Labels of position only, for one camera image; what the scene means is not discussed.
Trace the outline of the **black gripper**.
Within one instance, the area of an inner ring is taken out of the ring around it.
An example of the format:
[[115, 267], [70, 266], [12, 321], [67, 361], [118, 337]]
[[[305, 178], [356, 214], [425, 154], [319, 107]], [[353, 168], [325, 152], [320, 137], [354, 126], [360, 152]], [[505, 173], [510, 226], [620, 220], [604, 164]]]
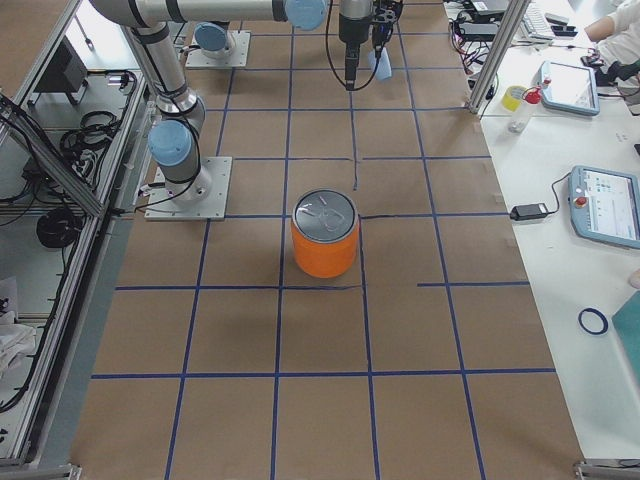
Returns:
[[404, 2], [402, 0], [374, 0], [373, 20], [371, 31], [372, 53], [374, 61], [381, 58], [382, 49], [386, 39], [385, 27], [383, 25], [395, 24], [402, 15]]

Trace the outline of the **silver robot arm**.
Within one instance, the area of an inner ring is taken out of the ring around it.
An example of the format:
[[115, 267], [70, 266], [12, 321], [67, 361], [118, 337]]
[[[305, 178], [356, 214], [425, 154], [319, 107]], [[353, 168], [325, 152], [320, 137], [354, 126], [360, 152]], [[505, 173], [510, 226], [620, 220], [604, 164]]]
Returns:
[[201, 22], [194, 29], [194, 39], [206, 56], [229, 56], [235, 48], [235, 40], [228, 28], [228, 22]]
[[[210, 196], [199, 134], [206, 117], [204, 103], [187, 83], [167, 22], [204, 22], [220, 34], [218, 50], [228, 44], [232, 21], [289, 22], [315, 30], [331, 15], [332, 1], [90, 1], [106, 19], [120, 25], [142, 72], [150, 83], [162, 120], [152, 128], [148, 146], [165, 178], [166, 202], [200, 202]], [[339, 1], [339, 39], [345, 44], [345, 90], [358, 91], [379, 70], [386, 43], [401, 18], [403, 1]], [[371, 39], [374, 67], [370, 79], [356, 87], [361, 45]]]

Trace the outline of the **person's hand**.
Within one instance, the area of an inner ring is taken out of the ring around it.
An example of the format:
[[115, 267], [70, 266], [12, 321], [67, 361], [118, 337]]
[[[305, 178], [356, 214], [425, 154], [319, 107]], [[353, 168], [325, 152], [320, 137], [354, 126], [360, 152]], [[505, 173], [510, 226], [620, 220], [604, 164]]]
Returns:
[[628, 282], [633, 288], [640, 289], [640, 270], [634, 271], [629, 276]]

